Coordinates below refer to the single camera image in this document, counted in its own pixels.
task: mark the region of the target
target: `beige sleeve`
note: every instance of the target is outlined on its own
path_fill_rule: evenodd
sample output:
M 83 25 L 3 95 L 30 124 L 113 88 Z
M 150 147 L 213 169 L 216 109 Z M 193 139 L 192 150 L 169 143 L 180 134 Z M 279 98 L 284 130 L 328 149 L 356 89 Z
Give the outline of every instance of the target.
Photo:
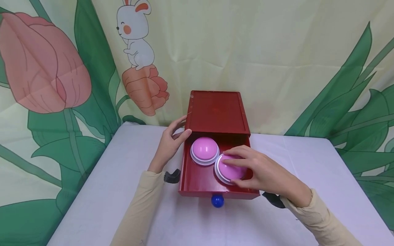
M 142 173 L 133 200 L 116 230 L 111 246 L 145 245 L 163 185 L 163 173 Z
M 327 208 L 314 189 L 308 207 L 295 207 L 288 199 L 281 197 L 288 208 L 315 236 L 321 246 L 361 246 L 362 244 L 342 225 Z

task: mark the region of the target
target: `box lid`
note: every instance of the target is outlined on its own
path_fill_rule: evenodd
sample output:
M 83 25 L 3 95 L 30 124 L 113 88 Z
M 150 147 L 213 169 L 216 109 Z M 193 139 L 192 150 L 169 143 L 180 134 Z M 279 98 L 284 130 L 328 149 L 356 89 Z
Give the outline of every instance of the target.
M 198 132 L 239 133 L 250 136 L 241 93 L 191 91 L 185 128 Z

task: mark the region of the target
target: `rabbit ear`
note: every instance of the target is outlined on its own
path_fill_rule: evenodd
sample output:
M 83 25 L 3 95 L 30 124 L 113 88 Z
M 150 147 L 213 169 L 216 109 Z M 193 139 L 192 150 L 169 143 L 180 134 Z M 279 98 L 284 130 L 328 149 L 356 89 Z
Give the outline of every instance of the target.
M 138 0 L 135 4 L 136 12 L 142 12 L 145 15 L 149 15 L 151 13 L 151 5 L 147 0 Z

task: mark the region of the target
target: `white rabbit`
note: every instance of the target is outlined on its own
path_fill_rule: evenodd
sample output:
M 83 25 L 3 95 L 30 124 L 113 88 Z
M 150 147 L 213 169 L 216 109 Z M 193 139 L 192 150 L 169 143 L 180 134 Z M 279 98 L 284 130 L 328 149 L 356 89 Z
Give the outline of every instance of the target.
M 118 9 L 119 35 L 127 44 L 124 52 L 136 70 L 150 66 L 154 61 L 152 47 L 144 40 L 149 33 L 148 20 L 145 15 L 151 13 L 151 5 L 147 0 L 138 0 L 130 5 L 131 0 L 125 0 L 125 5 Z

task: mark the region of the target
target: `table surface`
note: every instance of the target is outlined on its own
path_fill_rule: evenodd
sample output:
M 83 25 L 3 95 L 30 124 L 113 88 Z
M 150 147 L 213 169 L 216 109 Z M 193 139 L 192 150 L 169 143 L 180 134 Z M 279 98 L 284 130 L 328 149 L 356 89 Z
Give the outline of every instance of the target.
M 164 129 L 123 124 L 48 245 L 109 245 Z M 252 134 L 250 142 L 315 188 L 364 246 L 394 245 L 391 232 L 328 140 Z M 182 148 L 167 164 L 168 171 L 180 168 Z M 317 246 L 317 242 L 289 210 L 272 206 L 262 196 L 228 199 L 217 209 L 208 198 L 182 197 L 178 184 L 166 184 L 146 245 Z

